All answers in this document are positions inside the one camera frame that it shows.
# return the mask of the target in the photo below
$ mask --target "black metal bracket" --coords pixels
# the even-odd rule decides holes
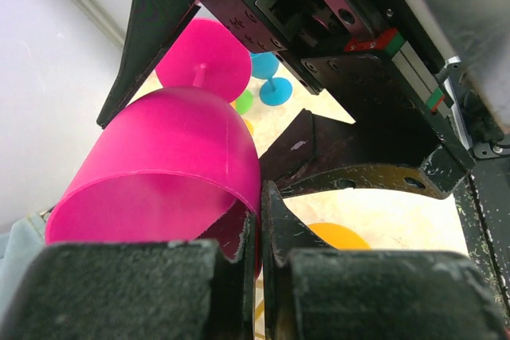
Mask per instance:
[[[510,158],[479,161],[455,198],[469,255],[510,325]]]
[[[303,110],[261,156],[283,197],[378,188],[445,198],[465,173],[436,139],[389,135]]]
[[[505,134],[477,95],[471,76],[461,62],[448,65],[449,78],[463,131],[478,160],[510,156],[510,135]]]
[[[97,123],[106,127],[126,106],[197,13],[199,0],[133,0],[119,74]]]

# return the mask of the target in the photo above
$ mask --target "pink plastic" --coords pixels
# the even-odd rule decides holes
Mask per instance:
[[[236,201],[260,215],[242,118],[199,88],[164,88],[107,126],[52,212],[46,243],[192,240]]]
[[[193,84],[231,103],[249,83],[249,51],[223,26],[195,18],[156,66],[163,87]]]

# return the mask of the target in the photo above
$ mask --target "green object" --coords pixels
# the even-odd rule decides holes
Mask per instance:
[[[240,115],[244,115],[253,105],[253,95],[248,89],[246,89],[237,99],[236,99],[236,111]]]
[[[397,33],[384,49],[391,57],[395,56],[406,41],[400,33]]]
[[[437,87],[435,91],[430,95],[429,99],[426,102],[427,107],[430,110],[437,109],[437,106],[443,101],[445,98],[445,95],[443,94],[442,90]]]

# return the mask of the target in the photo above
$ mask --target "bolt hole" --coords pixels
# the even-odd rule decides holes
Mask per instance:
[[[245,11],[245,14],[246,16],[248,17],[249,20],[253,21],[254,23],[257,22],[257,19],[248,11]]]
[[[340,67],[334,61],[329,61],[328,64],[329,67],[334,71],[338,71],[340,69]]]
[[[425,185],[423,185],[419,180],[414,179],[412,177],[405,177],[404,181],[406,181],[407,185],[411,185],[417,189],[421,189],[421,190],[425,189]]]
[[[308,68],[308,70],[309,70],[310,72],[317,73],[317,68],[316,68],[316,67],[314,67],[314,66],[313,66],[313,64],[310,64],[310,63],[308,63],[308,62],[305,62],[305,63],[304,63],[304,66],[305,66],[306,68]]]
[[[281,44],[280,42],[277,40],[277,39],[273,39],[271,37],[271,42],[277,47],[277,48],[281,48]]]
[[[245,25],[242,24],[242,21],[240,21],[239,19],[234,18],[234,21],[237,23],[237,25],[239,25],[240,28],[245,28]]]
[[[349,24],[349,25],[353,25],[354,23],[356,23],[356,19],[354,19],[354,16],[352,16],[352,14],[341,8],[339,11],[338,11],[338,15],[340,16],[340,19],[342,19],[345,23]]]
[[[340,182],[337,182],[336,186],[339,189],[354,189],[356,187],[356,184],[354,181],[350,179],[343,179]]]

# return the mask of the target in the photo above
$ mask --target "gray fabric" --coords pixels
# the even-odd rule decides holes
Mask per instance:
[[[38,214],[16,222],[10,233],[0,236],[5,249],[0,264],[0,318],[14,297],[26,269],[45,246],[45,222]]]

